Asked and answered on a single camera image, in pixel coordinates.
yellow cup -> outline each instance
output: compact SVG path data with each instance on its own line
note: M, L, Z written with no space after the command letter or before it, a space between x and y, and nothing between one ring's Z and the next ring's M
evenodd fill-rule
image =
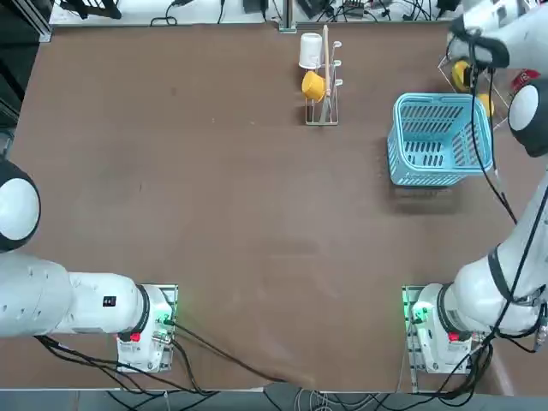
M488 94L478 94L478 100L483 103L483 106L485 107L485 112L487 113L488 117L491 117L493 114L495 114L495 104L493 103L493 100L491 100L491 107L489 110L489 95Z
M459 92L468 92L470 90L470 86L468 84L465 84L464 82L464 72L469 67L470 64L468 64L468 62L460 60L456 62L451 69L451 79L453 80L453 86L455 86L456 90Z
M302 79L301 90L307 98L320 101L325 94L325 79L314 71L307 71Z

plastic basket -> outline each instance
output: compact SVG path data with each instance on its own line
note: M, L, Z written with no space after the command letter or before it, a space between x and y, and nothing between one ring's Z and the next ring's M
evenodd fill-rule
M472 141L469 94L406 93L394 104L388 136L390 179L398 186L450 186L481 175ZM476 99L474 133L485 170L491 168L491 133Z

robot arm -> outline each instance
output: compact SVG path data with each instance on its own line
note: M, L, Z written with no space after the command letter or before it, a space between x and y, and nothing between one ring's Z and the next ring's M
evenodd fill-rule
M169 368L173 327L164 320L175 319L175 305L164 288L117 274L67 272L12 251L36 232L40 210L32 179L0 160L0 337L116 334L122 364L147 372Z
M491 0L489 3L491 6L493 3L499 4ZM473 7L470 13L479 13L479 6L481 4ZM546 76L548 6L541 5L518 15L514 20L506 21L501 28L493 29L490 16L482 24L480 15L465 14L455 22L451 26L456 36L455 47L461 42L464 53L469 50L469 43L475 45L474 50L478 52L476 62L484 64L484 67L536 69ZM484 28L479 37L469 35L471 24ZM453 49L452 55L459 56L458 51ZM548 159L546 113L548 79L541 76L514 96L509 109L509 128L531 157L544 156ZM536 347L544 341L547 325L545 302L548 296L545 292L548 283L548 210L542 199L547 187L548 172L506 241L482 259L463 266L453 283L429 284L420 293L413 314L428 372L452 372L455 365L471 352L472 335L491 331L508 300L512 302L499 326L501 332L520 335L542 325L537 329ZM512 295L509 290L539 212L540 224Z
M548 5L526 0L484 0L453 20L451 58L468 57L474 40L478 63L495 69L548 74Z

white cup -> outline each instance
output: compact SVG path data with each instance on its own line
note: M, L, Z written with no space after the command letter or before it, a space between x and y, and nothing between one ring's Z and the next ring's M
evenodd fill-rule
M319 69L322 58L322 36L317 33L302 34L299 65L307 70Z

brown table surface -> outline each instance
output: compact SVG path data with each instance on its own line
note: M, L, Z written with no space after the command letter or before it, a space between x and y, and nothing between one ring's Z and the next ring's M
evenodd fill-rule
M296 384L394 390L401 286L452 280L511 230L482 178L433 196L389 183L392 106L404 92L448 91L437 70L445 35L438 24L332 28L343 43L341 122L313 128L303 125L298 35L59 30L40 47L12 151L43 201L25 251L73 271L178 283L184 324ZM544 165L504 128L497 156L521 212ZM115 355L110 336L63 341ZM185 346L205 387L265 383ZM2 387L114 385L30 337L0 348ZM545 394L546 350L501 342L496 352L483 392ZM410 390L407 366L403 375ZM178 362L165 376L188 382Z

